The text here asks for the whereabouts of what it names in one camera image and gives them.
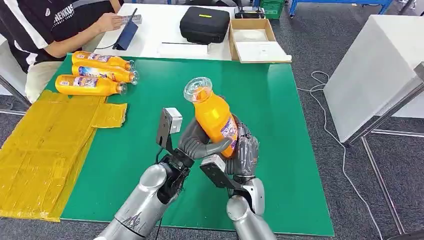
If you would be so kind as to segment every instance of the bottle label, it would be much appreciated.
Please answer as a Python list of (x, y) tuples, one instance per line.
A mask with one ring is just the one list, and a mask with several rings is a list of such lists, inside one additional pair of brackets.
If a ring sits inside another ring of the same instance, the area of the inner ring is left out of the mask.
[(97, 86), (97, 81), (99, 79), (96, 77), (82, 77), (77, 76), (73, 80), (73, 86), (75, 87), (84, 87), (84, 88), (95, 88)]
[(225, 126), (221, 129), (221, 134), (224, 136), (224, 138), (232, 139), (230, 146), (232, 149), (235, 149), (237, 143), (237, 126), (231, 116), (228, 118)]
[(107, 61), (109, 61), (110, 58), (111, 58), (111, 56), (100, 55), (100, 54), (95, 54), (95, 53), (92, 53), (88, 56), (89, 60), (96, 60), (96, 61), (103, 62), (103, 63), (106, 63)]
[(115, 75), (113, 73), (111, 75), (108, 75), (108, 72), (99, 71), (99, 69), (95, 67), (80, 66), (78, 67), (78, 73), (80, 76), (108, 78), (115, 80)]

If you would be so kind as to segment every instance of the green mat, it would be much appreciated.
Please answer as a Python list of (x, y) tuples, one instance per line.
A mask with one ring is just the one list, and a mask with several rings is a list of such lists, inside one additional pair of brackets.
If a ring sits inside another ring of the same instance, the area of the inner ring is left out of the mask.
[[(136, 86), (109, 103), (128, 103), (121, 128), (98, 129), (61, 215), (62, 219), (111, 221), (155, 161), (161, 109), (176, 107), (181, 131), (194, 116), (183, 89), (195, 77), (208, 77), (216, 94), (259, 140), (256, 171), (265, 187), (264, 219), (276, 233), (333, 236), (326, 198), (305, 124), (290, 64), (241, 64), (234, 61), (131, 58), (140, 73)], [(71, 73), (68, 56), (54, 80)], [(174, 147), (180, 134), (172, 137)], [(233, 230), (227, 217), (227, 191), (216, 188), (194, 164), (184, 190), (163, 216), (162, 225)]]

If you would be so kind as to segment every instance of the yellow plastic bag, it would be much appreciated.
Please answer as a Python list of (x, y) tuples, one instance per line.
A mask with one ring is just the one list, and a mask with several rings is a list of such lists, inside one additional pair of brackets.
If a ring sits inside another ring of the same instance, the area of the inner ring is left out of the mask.
[(127, 104), (45, 90), (0, 150), (0, 216), (58, 222), (96, 128), (120, 127)]

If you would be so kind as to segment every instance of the floor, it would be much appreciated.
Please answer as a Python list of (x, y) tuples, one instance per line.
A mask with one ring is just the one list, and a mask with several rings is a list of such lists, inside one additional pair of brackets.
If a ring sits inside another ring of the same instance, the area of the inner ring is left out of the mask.
[[(395, 13), (394, 4), (389, 13)], [(272, 28), (281, 46), (293, 56), (293, 73), (300, 88), (316, 84), (312, 71), (332, 74), (370, 14), (378, 6), (351, 4), (300, 3), (296, 16), (289, 19), (288, 9), (280, 20), (272, 20)], [(324, 116), (318, 104), (307, 93), (299, 93), (310, 140), (315, 152), (325, 197), (333, 222), (335, 237), (279, 235), (281, 240), (376, 240), (378, 232), (370, 215), (342, 173), (343, 149), (323, 131)], [(316, 93), (324, 103), (322, 93)], [(0, 98), (0, 103), (9, 101)], [(0, 146), (19, 121), (19, 116), (0, 114)], [(335, 133), (329, 116), (328, 128)], [(423, 119), (392, 118), (382, 129), (411, 130), (424, 133)], [(407, 232), (424, 229), (424, 138), (371, 134), (367, 137), (373, 154), (386, 180), (394, 204)], [(398, 234), (390, 211), (380, 191), (365, 149), (357, 143), (347, 149), (346, 173), (369, 203), (384, 239)], [(90, 240), (106, 226), (105, 223), (62, 221), (52, 223), (39, 220), (0, 219), (0, 240)], [(160, 240), (185, 239), (236, 240), (234, 232), (177, 229), (163, 227)]]

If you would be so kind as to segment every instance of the plastic bottle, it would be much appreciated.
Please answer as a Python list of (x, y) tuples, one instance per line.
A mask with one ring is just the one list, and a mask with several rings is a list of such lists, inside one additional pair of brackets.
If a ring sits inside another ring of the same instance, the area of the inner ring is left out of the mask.
[(72, 74), (95, 78), (107, 78), (114, 82), (136, 85), (139, 82), (137, 71), (127, 71), (119, 66), (96, 66), (93, 62), (77, 62), (72, 65)]
[(64, 74), (56, 78), (55, 86), (59, 93), (66, 95), (110, 96), (127, 92), (124, 82), (114, 82), (103, 77)]
[(222, 155), (229, 158), (236, 147), (238, 131), (230, 107), (212, 91), (212, 82), (207, 77), (196, 77), (184, 88), (184, 98), (194, 104), (194, 116), (213, 143), (224, 138), (232, 142)]
[(87, 51), (76, 51), (72, 54), (72, 64), (79, 62), (93, 63), (95, 67), (117, 66), (127, 71), (134, 71), (136, 67), (133, 60), (126, 61), (119, 56), (100, 55)]

